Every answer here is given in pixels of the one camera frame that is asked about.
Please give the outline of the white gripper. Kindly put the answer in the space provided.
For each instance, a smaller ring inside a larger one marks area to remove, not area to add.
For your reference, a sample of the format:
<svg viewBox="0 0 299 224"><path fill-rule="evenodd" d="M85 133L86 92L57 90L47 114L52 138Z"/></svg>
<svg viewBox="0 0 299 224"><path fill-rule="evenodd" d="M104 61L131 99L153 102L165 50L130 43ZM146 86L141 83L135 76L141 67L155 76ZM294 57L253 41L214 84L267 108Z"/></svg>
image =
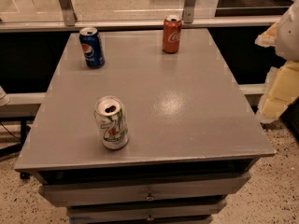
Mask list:
<svg viewBox="0 0 299 224"><path fill-rule="evenodd" d="M299 0L279 22L258 35L255 44L264 48L276 46L276 55L288 60L280 68L270 68L258 103L256 119L263 124L272 123L299 98Z"/></svg>

